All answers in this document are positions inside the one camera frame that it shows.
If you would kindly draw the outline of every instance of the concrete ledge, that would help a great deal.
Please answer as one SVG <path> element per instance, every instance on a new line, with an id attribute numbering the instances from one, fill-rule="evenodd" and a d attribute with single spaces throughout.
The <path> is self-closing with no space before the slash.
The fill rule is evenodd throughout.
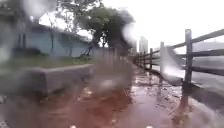
<path id="1" fill-rule="evenodd" d="M 66 86 L 76 86 L 93 74 L 93 65 L 78 65 L 53 69 L 27 68 L 11 73 L 1 87 L 5 93 L 40 92 L 48 94 Z"/>

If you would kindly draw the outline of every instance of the sky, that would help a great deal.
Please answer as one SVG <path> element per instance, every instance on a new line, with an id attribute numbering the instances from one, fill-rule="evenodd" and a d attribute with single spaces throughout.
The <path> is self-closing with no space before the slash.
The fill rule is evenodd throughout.
<path id="1" fill-rule="evenodd" d="M 165 45 L 184 42 L 185 29 L 191 29 L 194 38 L 224 28 L 223 0 L 103 0 L 103 3 L 126 8 L 136 20 L 132 35 L 146 37 L 150 48 L 159 47 L 161 41 Z M 47 20 L 45 15 L 41 24 L 49 24 Z M 58 24 L 66 27 L 63 21 Z M 224 42 L 224 37 L 216 41 Z"/>

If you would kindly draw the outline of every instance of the wooden fence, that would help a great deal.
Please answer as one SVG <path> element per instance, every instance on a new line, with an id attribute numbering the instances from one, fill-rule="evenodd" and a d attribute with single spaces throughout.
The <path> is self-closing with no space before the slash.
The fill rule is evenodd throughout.
<path id="1" fill-rule="evenodd" d="M 192 79 L 192 71 L 194 72 L 201 72 L 201 73 L 209 73 L 209 74 L 214 74 L 214 75 L 220 75 L 224 76 L 224 69 L 214 69 L 214 68 L 202 68 L 202 67 L 195 67 L 192 66 L 192 61 L 193 57 L 207 57 L 207 56 L 224 56 L 224 49 L 218 49 L 218 50 L 209 50 L 209 51 L 200 51 L 200 52 L 193 52 L 192 51 L 192 45 L 194 43 L 203 43 L 202 41 L 210 39 L 210 38 L 215 38 L 224 35 L 224 29 L 197 37 L 192 39 L 191 36 L 191 30 L 186 29 L 185 30 L 185 42 L 176 44 L 171 46 L 172 49 L 176 49 L 179 47 L 186 46 L 186 54 L 179 54 L 178 56 L 181 58 L 186 58 L 185 66 L 182 68 L 185 70 L 185 77 L 183 78 L 183 82 L 180 86 L 182 86 L 183 91 L 184 90 L 189 90 Z M 151 71 L 153 73 L 157 73 L 158 75 L 161 76 L 161 71 L 163 71 L 163 67 L 160 66 L 160 64 L 153 63 L 153 60 L 158 59 L 162 57 L 161 55 L 163 54 L 163 50 L 161 50 L 164 47 L 164 43 L 161 42 L 161 48 L 160 50 L 153 51 L 153 49 L 150 49 L 150 53 L 139 53 L 135 56 L 134 63 L 143 68 L 144 70 Z M 153 70 L 152 66 L 160 66 L 160 72 L 155 72 Z"/>

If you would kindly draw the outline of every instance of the fence post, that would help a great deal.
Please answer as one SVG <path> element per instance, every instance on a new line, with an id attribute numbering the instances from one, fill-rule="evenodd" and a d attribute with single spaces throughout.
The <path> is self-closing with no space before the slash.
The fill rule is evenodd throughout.
<path id="1" fill-rule="evenodd" d="M 141 55 L 140 53 L 138 53 L 138 66 L 140 66 L 140 63 L 141 63 Z"/>
<path id="2" fill-rule="evenodd" d="M 192 43 L 191 43 L 191 30 L 185 30 L 185 42 L 186 42 L 186 69 L 185 69 L 185 77 L 182 83 L 182 97 L 180 101 L 180 108 L 185 109 L 188 105 L 188 96 L 192 92 L 191 87 L 191 77 L 192 77 L 192 60 L 193 57 L 190 55 L 192 52 Z"/>
<path id="3" fill-rule="evenodd" d="M 138 64 L 138 54 L 136 54 L 136 56 L 135 56 L 135 64 L 136 65 Z"/>
<path id="4" fill-rule="evenodd" d="M 159 79 L 159 83 L 162 86 L 163 83 L 163 79 L 162 79 L 162 74 L 163 74 L 163 62 L 161 60 L 163 60 L 163 52 L 164 50 L 164 42 L 160 43 L 160 79 Z"/>
<path id="5" fill-rule="evenodd" d="M 149 85 L 151 85 L 152 83 L 152 52 L 153 49 L 150 48 L 150 53 L 149 53 Z"/>
<path id="6" fill-rule="evenodd" d="M 144 71 L 146 70 L 146 52 L 144 51 L 143 53 L 143 68 L 144 68 Z"/>
<path id="7" fill-rule="evenodd" d="M 150 69 L 150 71 L 152 70 L 152 52 L 153 52 L 153 49 L 150 48 L 150 54 L 149 54 L 149 56 L 150 56 L 150 58 L 149 58 L 149 63 L 150 63 L 149 69 Z"/>
<path id="8" fill-rule="evenodd" d="M 139 54 L 137 53 L 137 66 L 139 64 Z"/>
<path id="9" fill-rule="evenodd" d="M 140 64 L 139 64 L 140 68 L 142 68 L 142 53 L 140 53 Z"/>

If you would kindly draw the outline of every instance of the grass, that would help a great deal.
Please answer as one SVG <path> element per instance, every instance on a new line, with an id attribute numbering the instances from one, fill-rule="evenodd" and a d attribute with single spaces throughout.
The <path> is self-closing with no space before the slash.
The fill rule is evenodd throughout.
<path id="1" fill-rule="evenodd" d="M 14 58 L 0 65 L 2 69 L 20 69 L 26 67 L 41 67 L 41 68 L 56 68 L 66 67 L 72 65 L 82 65 L 93 63 L 93 59 L 86 58 L 73 58 L 73 57 L 61 57 L 61 58 L 49 58 L 49 57 L 26 57 L 26 58 Z"/>

